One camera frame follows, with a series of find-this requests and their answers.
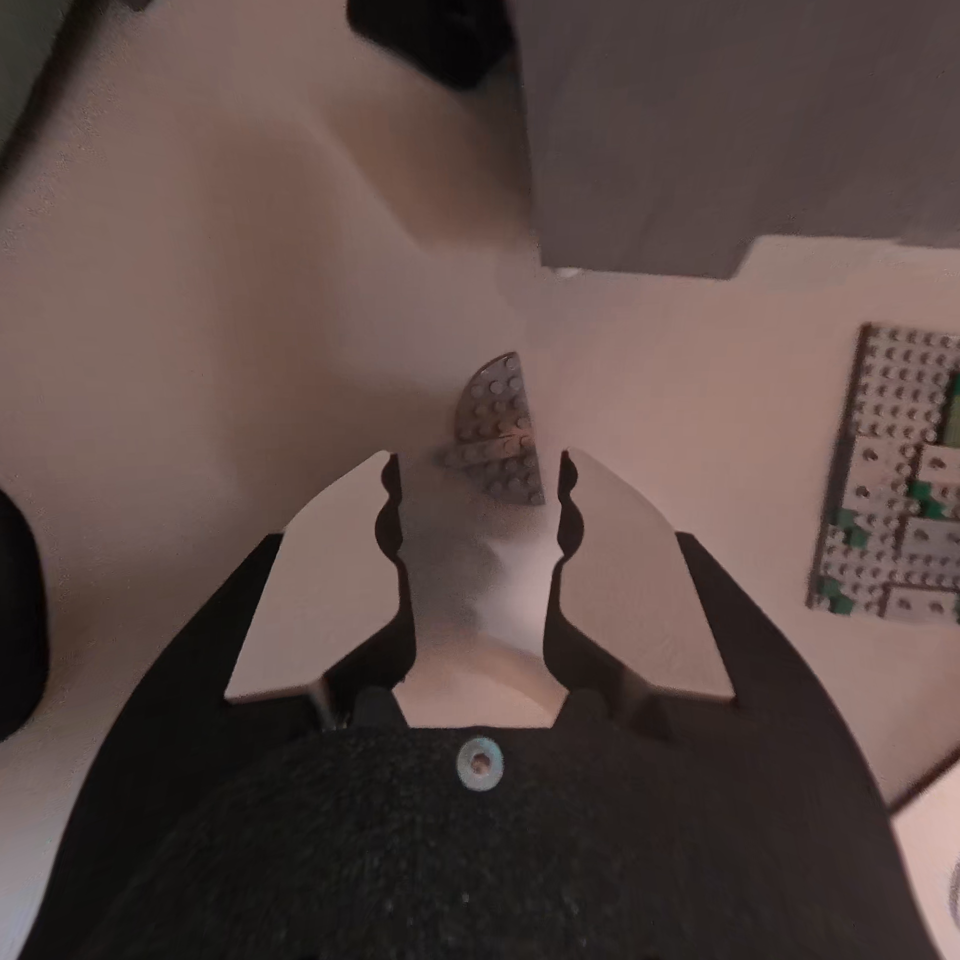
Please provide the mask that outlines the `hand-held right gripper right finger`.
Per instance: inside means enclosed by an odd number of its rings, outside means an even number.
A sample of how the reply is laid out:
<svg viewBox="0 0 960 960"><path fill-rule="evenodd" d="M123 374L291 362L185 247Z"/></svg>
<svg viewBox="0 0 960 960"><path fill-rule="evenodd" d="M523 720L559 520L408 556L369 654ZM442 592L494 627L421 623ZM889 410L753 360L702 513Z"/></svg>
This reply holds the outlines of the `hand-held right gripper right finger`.
<svg viewBox="0 0 960 960"><path fill-rule="evenodd" d="M591 454L564 450L542 653L568 692L590 690L621 724L654 724L667 701L729 706L724 665L677 533Z"/></svg>

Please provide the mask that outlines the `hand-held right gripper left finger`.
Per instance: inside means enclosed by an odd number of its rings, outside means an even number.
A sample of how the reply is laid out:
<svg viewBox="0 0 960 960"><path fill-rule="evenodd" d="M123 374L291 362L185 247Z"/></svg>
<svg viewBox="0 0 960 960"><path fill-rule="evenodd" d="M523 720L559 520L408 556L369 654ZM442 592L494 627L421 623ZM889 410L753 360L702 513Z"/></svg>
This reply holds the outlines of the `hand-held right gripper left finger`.
<svg viewBox="0 0 960 960"><path fill-rule="evenodd" d="M402 476L378 451L315 495L286 525L225 700L305 696L328 724L366 689L393 690L417 654L403 544Z"/></svg>

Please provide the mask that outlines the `grey half-round studded plate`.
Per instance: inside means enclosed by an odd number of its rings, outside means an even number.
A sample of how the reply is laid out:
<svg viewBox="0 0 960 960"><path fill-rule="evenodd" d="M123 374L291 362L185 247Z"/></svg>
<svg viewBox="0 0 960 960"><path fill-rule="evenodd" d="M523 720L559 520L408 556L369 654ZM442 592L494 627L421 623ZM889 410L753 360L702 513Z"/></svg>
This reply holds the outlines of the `grey half-round studded plate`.
<svg viewBox="0 0 960 960"><path fill-rule="evenodd" d="M531 435L536 443L522 361L511 351L487 362L468 380L454 411L453 443L520 434ZM495 501L529 508L546 503L538 452L526 462L516 459L453 471L465 474Z"/></svg>

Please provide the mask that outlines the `grey square plate piece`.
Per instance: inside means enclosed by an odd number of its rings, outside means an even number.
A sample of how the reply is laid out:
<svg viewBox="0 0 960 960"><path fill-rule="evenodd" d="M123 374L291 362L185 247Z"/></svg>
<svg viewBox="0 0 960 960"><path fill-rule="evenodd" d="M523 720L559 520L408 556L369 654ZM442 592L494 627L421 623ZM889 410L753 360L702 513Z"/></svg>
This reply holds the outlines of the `grey square plate piece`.
<svg viewBox="0 0 960 960"><path fill-rule="evenodd" d="M763 235L958 249L958 2L510 13L544 266L729 280Z"/></svg>

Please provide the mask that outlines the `grey desk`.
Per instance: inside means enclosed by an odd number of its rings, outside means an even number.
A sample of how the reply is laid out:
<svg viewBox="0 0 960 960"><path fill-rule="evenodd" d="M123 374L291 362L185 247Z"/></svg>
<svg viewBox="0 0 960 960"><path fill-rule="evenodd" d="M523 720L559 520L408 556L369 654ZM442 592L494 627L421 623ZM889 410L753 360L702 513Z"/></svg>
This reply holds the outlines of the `grey desk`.
<svg viewBox="0 0 960 960"><path fill-rule="evenodd" d="M2 193L2 489L52 665L2 744L2 958L95 754L268 533L398 453L416 724L540 726L556 484L499 510L438 466L518 351L544 468L583 450L694 534L818 674L884 797L958 743L958 638L805 605L858 329L958 330L958 250L767 235L731 280L542 267L519 93L456 95L342 2L93 10Z"/></svg>

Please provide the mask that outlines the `small grey toy plate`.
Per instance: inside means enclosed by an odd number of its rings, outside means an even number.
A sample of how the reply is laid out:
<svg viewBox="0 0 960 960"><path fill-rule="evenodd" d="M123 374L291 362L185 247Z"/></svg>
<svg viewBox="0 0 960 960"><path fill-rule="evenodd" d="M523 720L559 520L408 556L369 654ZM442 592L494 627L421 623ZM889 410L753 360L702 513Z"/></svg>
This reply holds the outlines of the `small grey toy plate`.
<svg viewBox="0 0 960 960"><path fill-rule="evenodd" d="M441 447L436 462L451 470L462 471L509 460L526 463L536 458L537 450L531 435L519 434L472 441L458 441Z"/></svg>

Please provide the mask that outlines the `grey studded baseplate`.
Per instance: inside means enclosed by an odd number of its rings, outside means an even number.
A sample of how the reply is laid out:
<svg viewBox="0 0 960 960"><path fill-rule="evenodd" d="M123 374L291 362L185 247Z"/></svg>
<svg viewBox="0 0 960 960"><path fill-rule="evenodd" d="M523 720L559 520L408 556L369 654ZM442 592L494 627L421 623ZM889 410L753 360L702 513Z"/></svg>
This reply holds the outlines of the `grey studded baseplate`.
<svg viewBox="0 0 960 960"><path fill-rule="evenodd" d="M862 326L806 606L958 630L958 333Z"/></svg>

